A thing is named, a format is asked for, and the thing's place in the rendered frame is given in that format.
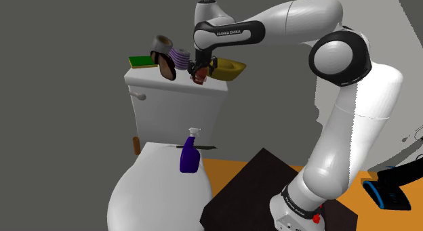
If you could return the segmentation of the red small bottle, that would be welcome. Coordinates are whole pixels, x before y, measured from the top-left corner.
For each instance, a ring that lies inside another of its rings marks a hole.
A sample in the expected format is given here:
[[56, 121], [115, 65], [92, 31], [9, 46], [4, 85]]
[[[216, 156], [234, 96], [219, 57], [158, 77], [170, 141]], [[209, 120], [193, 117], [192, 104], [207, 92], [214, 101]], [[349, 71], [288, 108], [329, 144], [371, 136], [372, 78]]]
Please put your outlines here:
[[207, 78], [208, 71], [209, 71], [208, 67], [203, 67], [203, 68], [199, 68], [196, 71], [192, 71], [190, 73], [191, 79], [193, 80], [194, 83], [198, 85], [202, 85]]

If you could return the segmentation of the black blue vacuum cleaner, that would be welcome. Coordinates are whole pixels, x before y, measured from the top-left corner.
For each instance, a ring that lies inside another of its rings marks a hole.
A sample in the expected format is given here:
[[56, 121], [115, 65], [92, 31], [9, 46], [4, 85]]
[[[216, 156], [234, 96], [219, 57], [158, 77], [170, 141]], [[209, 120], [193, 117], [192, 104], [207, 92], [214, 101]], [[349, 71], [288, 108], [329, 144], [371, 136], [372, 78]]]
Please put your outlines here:
[[423, 178], [423, 154], [414, 161], [377, 172], [377, 180], [367, 180], [362, 187], [378, 208], [411, 211], [411, 204], [401, 186]]

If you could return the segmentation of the white toilet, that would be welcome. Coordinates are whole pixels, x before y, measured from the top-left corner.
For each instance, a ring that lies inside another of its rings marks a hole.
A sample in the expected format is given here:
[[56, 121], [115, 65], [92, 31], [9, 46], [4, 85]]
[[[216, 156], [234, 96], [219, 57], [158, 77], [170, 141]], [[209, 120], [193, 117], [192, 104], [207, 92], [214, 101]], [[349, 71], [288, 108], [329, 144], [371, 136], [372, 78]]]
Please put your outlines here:
[[125, 74], [134, 108], [140, 154], [115, 186], [107, 209], [108, 231], [204, 231], [203, 208], [212, 188], [203, 165], [180, 172], [182, 145], [191, 128], [198, 146], [209, 146], [226, 98], [226, 82], [193, 82], [185, 70], [170, 81], [159, 68]]

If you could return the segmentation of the blue spray bottle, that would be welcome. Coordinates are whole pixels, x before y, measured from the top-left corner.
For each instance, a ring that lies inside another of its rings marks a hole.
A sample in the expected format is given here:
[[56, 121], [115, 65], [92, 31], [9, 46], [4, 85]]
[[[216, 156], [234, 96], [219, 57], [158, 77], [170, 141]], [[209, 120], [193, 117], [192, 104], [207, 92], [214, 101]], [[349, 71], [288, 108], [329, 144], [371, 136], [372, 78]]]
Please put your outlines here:
[[200, 128], [191, 127], [188, 129], [190, 135], [187, 137], [180, 155], [180, 172], [196, 173], [199, 168], [200, 152], [194, 147], [195, 138], [199, 135]]

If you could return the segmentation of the purple striped cup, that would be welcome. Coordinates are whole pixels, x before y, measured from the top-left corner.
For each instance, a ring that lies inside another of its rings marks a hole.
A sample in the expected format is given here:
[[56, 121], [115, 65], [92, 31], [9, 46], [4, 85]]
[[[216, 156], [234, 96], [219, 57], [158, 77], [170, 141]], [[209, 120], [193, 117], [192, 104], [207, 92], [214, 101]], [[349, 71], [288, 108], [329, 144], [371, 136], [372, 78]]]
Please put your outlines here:
[[190, 52], [182, 48], [171, 48], [169, 53], [175, 64], [175, 68], [186, 70], [190, 61]]

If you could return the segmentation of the green yellow sponge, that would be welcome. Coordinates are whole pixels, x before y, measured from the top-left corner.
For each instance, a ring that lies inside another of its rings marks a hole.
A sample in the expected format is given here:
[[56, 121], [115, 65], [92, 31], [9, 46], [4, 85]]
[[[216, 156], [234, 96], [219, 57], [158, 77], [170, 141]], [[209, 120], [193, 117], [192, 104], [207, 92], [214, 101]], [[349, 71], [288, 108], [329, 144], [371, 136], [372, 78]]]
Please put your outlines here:
[[158, 65], [153, 62], [150, 56], [130, 56], [128, 60], [132, 68], [158, 67]]

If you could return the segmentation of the grey tape roll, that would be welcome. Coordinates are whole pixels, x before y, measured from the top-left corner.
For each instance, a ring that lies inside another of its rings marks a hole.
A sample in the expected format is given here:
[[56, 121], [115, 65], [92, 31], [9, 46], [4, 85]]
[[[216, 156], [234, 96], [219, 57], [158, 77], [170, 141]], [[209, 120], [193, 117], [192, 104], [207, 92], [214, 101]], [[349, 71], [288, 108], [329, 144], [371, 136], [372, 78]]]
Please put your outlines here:
[[153, 39], [152, 51], [168, 54], [173, 47], [173, 42], [163, 35], [156, 35]]

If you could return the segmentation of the dark robot stand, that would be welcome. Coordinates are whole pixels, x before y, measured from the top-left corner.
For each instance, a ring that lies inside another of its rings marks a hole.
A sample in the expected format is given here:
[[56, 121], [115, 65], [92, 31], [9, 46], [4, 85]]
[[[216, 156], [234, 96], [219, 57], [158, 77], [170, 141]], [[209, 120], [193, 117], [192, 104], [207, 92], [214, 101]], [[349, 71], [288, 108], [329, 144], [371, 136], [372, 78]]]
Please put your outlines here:
[[270, 200], [297, 174], [261, 149], [204, 207], [201, 225], [205, 231], [357, 231], [358, 215], [337, 200], [324, 202], [309, 219], [301, 219], [285, 205], [276, 227]]

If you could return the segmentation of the yellow bowl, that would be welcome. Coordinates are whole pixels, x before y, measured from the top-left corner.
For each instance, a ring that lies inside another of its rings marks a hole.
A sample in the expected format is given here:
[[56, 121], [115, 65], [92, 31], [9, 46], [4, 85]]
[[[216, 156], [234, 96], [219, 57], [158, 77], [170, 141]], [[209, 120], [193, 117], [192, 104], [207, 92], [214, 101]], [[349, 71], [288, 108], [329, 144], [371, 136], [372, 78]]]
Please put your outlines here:
[[224, 58], [217, 58], [218, 67], [213, 72], [208, 72], [208, 76], [220, 81], [233, 81], [246, 68], [242, 62], [228, 60]]

